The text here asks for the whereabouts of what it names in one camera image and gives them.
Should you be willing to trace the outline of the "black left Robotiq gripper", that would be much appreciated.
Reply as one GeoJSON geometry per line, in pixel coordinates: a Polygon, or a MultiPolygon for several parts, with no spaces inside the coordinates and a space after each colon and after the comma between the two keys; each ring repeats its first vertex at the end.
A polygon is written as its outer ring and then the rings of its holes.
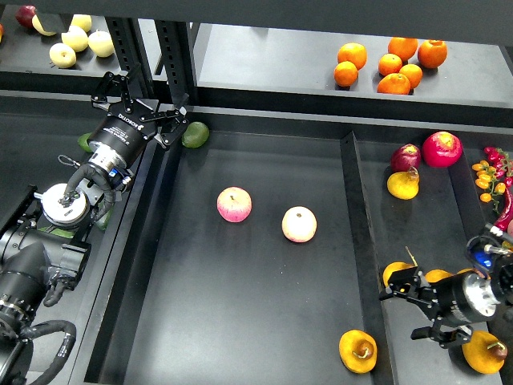
{"type": "Polygon", "coordinates": [[[133,99],[129,83],[140,73],[137,63],[126,75],[104,73],[91,95],[92,107],[107,111],[107,116],[88,139],[94,151],[89,162],[98,167],[131,167],[145,149],[149,140],[162,148],[178,140],[188,127],[185,105],[189,94],[165,111],[155,111],[156,104],[149,99],[133,99]],[[108,96],[117,91],[121,102],[108,102],[108,96]]]}

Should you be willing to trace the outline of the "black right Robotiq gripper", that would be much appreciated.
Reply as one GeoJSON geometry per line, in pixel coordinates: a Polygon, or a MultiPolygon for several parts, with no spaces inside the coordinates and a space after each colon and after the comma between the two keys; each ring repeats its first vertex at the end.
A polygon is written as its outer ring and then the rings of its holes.
{"type": "Polygon", "coordinates": [[[438,314],[442,318],[435,319],[431,326],[414,329],[412,340],[429,339],[442,349],[460,347],[472,337],[472,327],[464,325],[475,322],[475,312],[465,294],[466,279],[465,274],[457,274],[435,282],[433,287],[419,267],[400,269],[390,275],[379,300],[400,298],[416,305],[427,317],[438,314]]]}

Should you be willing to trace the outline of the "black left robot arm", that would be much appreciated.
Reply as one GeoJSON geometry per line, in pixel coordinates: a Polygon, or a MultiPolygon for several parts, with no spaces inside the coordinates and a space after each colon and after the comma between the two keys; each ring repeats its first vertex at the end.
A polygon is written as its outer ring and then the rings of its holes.
{"type": "Polygon", "coordinates": [[[131,75],[107,72],[91,96],[106,116],[86,138],[84,162],[61,156],[74,168],[65,183],[45,192],[31,185],[1,221],[1,381],[24,384],[34,341],[60,333],[63,340],[37,378],[48,384],[63,369],[76,341],[75,324],[35,322],[40,306],[57,304],[79,283],[91,253],[91,228],[105,219],[135,175],[131,166],[151,142],[169,148],[185,132],[188,93],[171,86],[167,110],[133,97],[131,75]]]}

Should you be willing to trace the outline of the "yellow pear beside arm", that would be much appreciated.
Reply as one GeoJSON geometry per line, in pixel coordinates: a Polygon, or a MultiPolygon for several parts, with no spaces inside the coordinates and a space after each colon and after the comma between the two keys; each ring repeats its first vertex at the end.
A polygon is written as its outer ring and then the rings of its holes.
{"type": "Polygon", "coordinates": [[[453,273],[450,273],[444,269],[432,269],[425,274],[425,278],[429,283],[440,282],[442,279],[453,276],[453,273]]]}

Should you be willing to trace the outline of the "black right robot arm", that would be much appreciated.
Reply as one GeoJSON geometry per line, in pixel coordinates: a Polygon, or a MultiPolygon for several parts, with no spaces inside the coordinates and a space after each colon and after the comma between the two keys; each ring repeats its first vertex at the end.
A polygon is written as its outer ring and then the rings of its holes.
{"type": "Polygon", "coordinates": [[[512,236],[488,224],[467,242],[472,270],[429,283],[421,268],[401,269],[391,274],[379,299],[403,299],[432,322],[413,330],[413,340],[428,338],[444,349],[469,343],[475,323],[492,320],[499,306],[512,304],[512,251],[503,241],[512,242],[512,236]]]}

